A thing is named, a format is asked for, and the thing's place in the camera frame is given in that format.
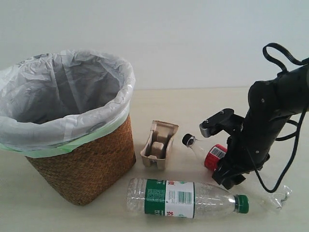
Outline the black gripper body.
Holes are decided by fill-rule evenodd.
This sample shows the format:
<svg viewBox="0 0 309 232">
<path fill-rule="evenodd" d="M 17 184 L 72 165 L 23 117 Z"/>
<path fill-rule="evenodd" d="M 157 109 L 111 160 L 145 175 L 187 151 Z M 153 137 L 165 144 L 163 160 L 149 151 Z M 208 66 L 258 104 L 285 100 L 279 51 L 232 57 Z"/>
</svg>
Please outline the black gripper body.
<svg viewBox="0 0 309 232">
<path fill-rule="evenodd" d="M 231 135 L 223 158 L 223 178 L 243 179 L 243 174 L 261 170 L 270 158 L 270 136 Z"/>
</svg>

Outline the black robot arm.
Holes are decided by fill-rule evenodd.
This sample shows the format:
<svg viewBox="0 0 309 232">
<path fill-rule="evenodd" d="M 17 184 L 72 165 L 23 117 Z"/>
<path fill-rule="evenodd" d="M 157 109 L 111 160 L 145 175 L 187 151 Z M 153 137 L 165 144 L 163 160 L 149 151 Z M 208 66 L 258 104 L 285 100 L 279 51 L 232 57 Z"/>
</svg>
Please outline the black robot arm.
<svg viewBox="0 0 309 232">
<path fill-rule="evenodd" d="M 245 180 L 244 174 L 258 173 L 270 158 L 275 141 L 295 138 L 309 110 L 309 65 L 284 71 L 269 81 L 256 81 L 248 92 L 245 117 L 227 108 L 209 119 L 210 135 L 226 131 L 227 153 L 213 173 L 226 189 Z"/>
</svg>

